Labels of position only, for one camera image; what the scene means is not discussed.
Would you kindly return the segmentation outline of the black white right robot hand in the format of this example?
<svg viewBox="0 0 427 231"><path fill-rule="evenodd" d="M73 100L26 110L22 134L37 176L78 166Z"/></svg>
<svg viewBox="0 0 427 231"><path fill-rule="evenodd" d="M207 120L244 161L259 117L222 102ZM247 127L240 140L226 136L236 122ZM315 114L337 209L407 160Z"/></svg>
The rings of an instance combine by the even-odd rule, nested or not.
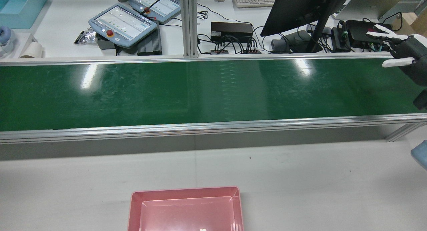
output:
<svg viewBox="0 0 427 231"><path fill-rule="evenodd" d="M380 24L375 24L374 31L368 31L366 37L380 40L390 47L393 58L384 61L383 68L398 67L414 83L426 87L426 37L420 34L397 34Z"/></svg>

